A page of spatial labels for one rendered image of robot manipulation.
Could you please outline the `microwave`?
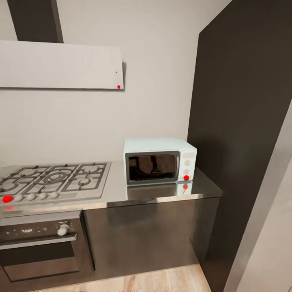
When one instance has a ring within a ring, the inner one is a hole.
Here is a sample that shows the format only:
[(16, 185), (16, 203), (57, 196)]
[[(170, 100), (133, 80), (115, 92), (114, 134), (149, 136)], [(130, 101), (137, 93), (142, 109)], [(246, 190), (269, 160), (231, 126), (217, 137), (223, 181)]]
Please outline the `microwave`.
[(196, 154), (197, 148), (179, 137), (125, 139), (125, 184), (192, 180)]

